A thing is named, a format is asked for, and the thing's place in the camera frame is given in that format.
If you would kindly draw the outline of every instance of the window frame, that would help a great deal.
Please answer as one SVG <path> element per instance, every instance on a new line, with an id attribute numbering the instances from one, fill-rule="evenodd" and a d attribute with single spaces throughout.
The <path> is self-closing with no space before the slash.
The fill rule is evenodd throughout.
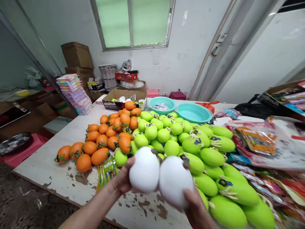
<path id="1" fill-rule="evenodd" d="M 170 37 L 170 34 L 171 34 L 171 29 L 172 29 L 173 13 L 174 13 L 174 8 L 175 8 L 176 0 L 170 0 L 170 3 L 169 3 L 168 17 L 170 17 L 170 22 L 167 23 L 167 26 L 166 26 L 166 33 L 165 33 L 165 42 L 164 42 L 164 44 L 136 45 L 136 46 L 133 45 L 131 1 L 132 0 L 127 0 L 128 19 L 129 19 L 130 46 L 107 48 L 105 40 L 104 40 L 104 36 L 103 36 L 103 29 L 102 29 L 102 26 L 101 26 L 101 21 L 99 19 L 98 7 L 97 7 L 97 4 L 96 4 L 96 0 L 90 0 L 92 11 L 93 11 L 93 15 L 94 15 L 94 19 L 95 19 L 95 23 L 96 23 L 96 26 L 97 26 L 97 29 L 98 29 L 98 35 L 99 35 L 99 38 L 100 38 L 100 41 L 101 41 L 101 44 L 102 44 L 103 52 L 106 52 L 106 51 L 119 51 L 119 50 L 133 50 L 133 49 L 165 48 L 165 47 L 168 47 L 169 37 Z"/>

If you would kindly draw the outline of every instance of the window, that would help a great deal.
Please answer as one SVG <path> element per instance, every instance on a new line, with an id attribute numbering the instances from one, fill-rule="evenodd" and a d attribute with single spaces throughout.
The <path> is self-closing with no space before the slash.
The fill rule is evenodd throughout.
<path id="1" fill-rule="evenodd" d="M 175 0 L 91 0 L 104 51 L 167 47 Z"/>

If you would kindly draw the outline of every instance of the glass panel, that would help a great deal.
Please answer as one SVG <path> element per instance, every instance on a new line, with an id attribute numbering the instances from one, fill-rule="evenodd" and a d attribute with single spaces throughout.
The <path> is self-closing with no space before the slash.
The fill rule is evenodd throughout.
<path id="1" fill-rule="evenodd" d="M 170 0 L 131 0 L 133 45 L 165 42 Z"/>
<path id="2" fill-rule="evenodd" d="M 127 0 L 96 0 L 107 48 L 130 46 Z"/>

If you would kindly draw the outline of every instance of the concrete floor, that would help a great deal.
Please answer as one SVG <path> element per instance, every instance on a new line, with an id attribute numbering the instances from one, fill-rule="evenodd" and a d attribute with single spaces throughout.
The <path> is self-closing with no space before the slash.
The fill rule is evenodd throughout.
<path id="1" fill-rule="evenodd" d="M 49 229 L 58 228 L 78 207 L 52 195 L 11 173 L 12 169 L 0 162 L 0 228 Z M 99 228 L 116 229 L 102 222 Z"/>

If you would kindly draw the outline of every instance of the white table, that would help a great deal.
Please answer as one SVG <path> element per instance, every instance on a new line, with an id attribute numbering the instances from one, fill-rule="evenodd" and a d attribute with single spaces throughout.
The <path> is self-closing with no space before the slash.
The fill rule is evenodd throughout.
<path id="1" fill-rule="evenodd" d="M 216 104 L 215 113 L 236 104 Z M 98 182 L 95 168 L 79 174 L 73 161 L 58 165 L 54 162 L 57 151 L 64 145 L 84 142 L 89 124 L 99 124 L 101 115 L 110 115 L 103 105 L 93 104 L 87 116 L 78 116 L 37 152 L 14 169 L 14 173 L 35 185 L 76 205 L 85 205 L 94 195 Z M 143 195 L 128 192 L 106 215 L 105 220 L 120 228 L 191 228 L 185 214 L 164 202 L 159 192 Z"/>

